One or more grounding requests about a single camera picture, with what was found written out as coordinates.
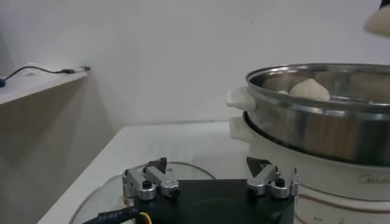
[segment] pot handle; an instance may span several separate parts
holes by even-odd
[[[246,143],[253,143],[255,136],[243,117],[232,117],[229,120],[230,137]]]
[[[228,107],[235,107],[243,111],[256,110],[256,100],[249,94],[246,87],[229,89],[227,91],[226,104]]]

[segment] steamed bun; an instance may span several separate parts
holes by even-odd
[[[306,79],[293,86],[290,95],[296,97],[306,97],[312,99],[330,100],[328,90],[314,79]]]

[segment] steel bowl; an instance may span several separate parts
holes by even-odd
[[[278,93],[315,79],[330,100]],[[290,149],[347,163],[390,165],[390,66],[303,64],[246,76],[255,109],[244,113],[259,134]]]

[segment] metal bracket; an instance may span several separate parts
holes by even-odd
[[[277,176],[277,168],[273,165],[267,165],[257,176],[247,180],[248,192],[256,196],[264,195],[268,182],[274,180]]]
[[[138,196],[141,200],[153,200],[156,197],[156,185],[145,179],[136,169],[128,169],[124,172],[123,196],[130,198]]]
[[[299,174],[295,168],[282,172],[279,178],[271,183],[272,196],[275,198],[288,198],[298,196]]]
[[[145,178],[157,184],[157,186],[160,186],[162,196],[172,198],[180,196],[179,182],[177,180],[169,179],[156,167],[147,167],[145,170]]]
[[[268,187],[275,198],[298,196],[299,174],[296,169],[279,172],[277,167],[267,165],[257,176],[247,180],[248,193],[252,197],[264,195]]]

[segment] white appliance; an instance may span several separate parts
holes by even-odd
[[[231,118],[230,135],[249,143],[249,156],[299,171],[294,223],[390,222],[390,168],[356,166],[295,152],[260,136],[242,117]]]

